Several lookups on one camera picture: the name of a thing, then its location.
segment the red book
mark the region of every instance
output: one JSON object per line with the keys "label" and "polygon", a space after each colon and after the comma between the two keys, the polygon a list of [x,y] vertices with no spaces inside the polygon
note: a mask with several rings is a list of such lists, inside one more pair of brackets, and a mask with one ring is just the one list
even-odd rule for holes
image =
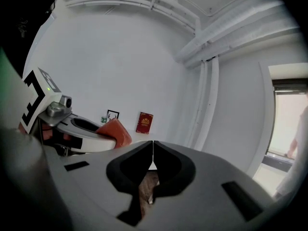
{"label": "red book", "polygon": [[152,123],[153,115],[140,112],[139,121],[137,124],[136,132],[149,134]]}

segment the orange cushion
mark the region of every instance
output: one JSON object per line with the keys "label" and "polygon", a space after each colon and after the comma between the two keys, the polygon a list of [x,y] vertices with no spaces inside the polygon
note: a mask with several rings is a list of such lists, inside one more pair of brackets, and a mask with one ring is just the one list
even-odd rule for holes
{"label": "orange cushion", "polygon": [[111,121],[97,129],[96,133],[115,138],[115,149],[130,145],[132,142],[131,136],[117,118],[113,118]]}

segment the person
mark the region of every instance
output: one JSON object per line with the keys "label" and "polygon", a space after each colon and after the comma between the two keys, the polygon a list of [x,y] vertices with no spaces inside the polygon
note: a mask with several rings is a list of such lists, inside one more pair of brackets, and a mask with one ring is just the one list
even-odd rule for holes
{"label": "person", "polygon": [[280,185],[276,188],[274,198],[278,200],[280,197],[285,196],[299,186],[301,180],[304,178],[307,165],[308,165],[308,106],[304,109],[300,116],[297,131],[294,139],[290,144],[290,149],[287,152],[287,157],[292,158],[295,150],[297,149],[297,155],[292,164],[292,167],[288,171],[288,174],[282,180]]}

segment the picture frame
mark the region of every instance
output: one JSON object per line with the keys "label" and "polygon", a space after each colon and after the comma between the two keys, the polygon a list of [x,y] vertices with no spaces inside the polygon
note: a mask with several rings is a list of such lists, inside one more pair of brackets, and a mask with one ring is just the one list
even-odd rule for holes
{"label": "picture frame", "polygon": [[107,111],[107,122],[111,121],[113,118],[119,119],[120,112],[108,110]]}

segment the small bottle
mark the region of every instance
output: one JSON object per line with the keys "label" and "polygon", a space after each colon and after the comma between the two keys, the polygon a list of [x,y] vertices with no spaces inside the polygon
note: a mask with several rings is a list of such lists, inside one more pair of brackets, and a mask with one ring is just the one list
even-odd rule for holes
{"label": "small bottle", "polygon": [[107,122],[107,113],[101,117],[101,123],[104,125]]}

